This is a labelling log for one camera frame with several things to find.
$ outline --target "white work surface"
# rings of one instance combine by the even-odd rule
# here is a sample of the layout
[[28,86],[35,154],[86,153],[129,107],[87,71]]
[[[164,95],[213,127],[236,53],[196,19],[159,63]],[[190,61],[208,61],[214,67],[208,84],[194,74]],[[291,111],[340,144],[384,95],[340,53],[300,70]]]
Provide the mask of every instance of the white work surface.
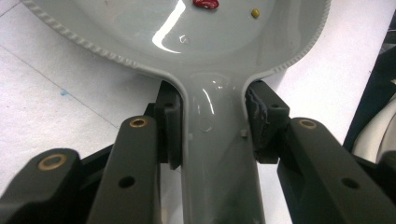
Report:
[[[395,8],[394,0],[332,1],[311,51],[265,79],[291,117],[317,119],[344,141]],[[111,145],[160,82],[71,43],[19,1],[0,0],[0,193],[42,151],[70,147],[84,158]],[[267,223],[290,223],[276,166],[259,171]],[[162,195],[168,223],[181,223],[180,175],[166,165]]]

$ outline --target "brass insert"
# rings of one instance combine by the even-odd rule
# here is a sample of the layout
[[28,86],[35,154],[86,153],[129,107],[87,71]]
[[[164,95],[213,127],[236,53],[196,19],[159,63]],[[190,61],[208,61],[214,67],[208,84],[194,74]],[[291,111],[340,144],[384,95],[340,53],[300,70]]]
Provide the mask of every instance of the brass insert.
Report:
[[38,164],[38,169],[42,171],[54,170],[62,166],[66,160],[67,157],[64,154],[52,154],[41,160],[41,162]]
[[133,128],[141,128],[144,127],[148,124],[148,121],[146,119],[133,119],[129,125]]
[[305,127],[306,129],[316,129],[317,124],[309,119],[300,119],[299,123],[301,126]]

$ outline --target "black clamp jaw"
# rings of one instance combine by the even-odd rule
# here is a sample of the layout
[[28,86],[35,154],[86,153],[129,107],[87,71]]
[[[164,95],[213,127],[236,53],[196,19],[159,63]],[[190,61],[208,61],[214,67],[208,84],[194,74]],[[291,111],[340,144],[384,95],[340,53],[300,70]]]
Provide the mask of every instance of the black clamp jaw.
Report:
[[293,223],[395,223],[396,151],[373,164],[347,152],[316,120],[289,118],[264,83],[247,89],[256,159],[277,163]]
[[[290,119],[260,81],[247,89],[246,106],[253,153],[278,163],[294,223],[395,222],[396,152],[379,164],[350,155],[319,122]],[[182,163],[181,121],[181,97],[163,82],[156,103],[125,120],[113,146],[83,160],[66,148],[31,159],[0,199],[0,224],[161,223],[159,163]]]

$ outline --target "mounting hole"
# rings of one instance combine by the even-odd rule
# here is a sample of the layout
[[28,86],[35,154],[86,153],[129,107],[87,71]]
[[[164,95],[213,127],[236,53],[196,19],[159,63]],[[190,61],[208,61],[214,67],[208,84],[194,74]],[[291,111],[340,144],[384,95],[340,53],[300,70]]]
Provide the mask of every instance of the mounting hole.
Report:
[[314,121],[309,119],[300,119],[299,123],[301,126],[305,127],[306,129],[316,129],[317,124]]
[[129,125],[133,128],[141,128],[144,127],[148,124],[148,121],[146,119],[133,119]]
[[40,161],[38,164],[38,169],[42,171],[54,170],[62,166],[66,160],[67,157],[64,154],[52,154]]
[[342,178],[341,182],[349,187],[350,189],[358,189],[359,188],[359,184],[358,182],[356,182],[354,179],[351,178]]
[[134,184],[134,178],[131,176],[125,176],[123,179],[119,181],[119,186],[122,189],[127,189]]

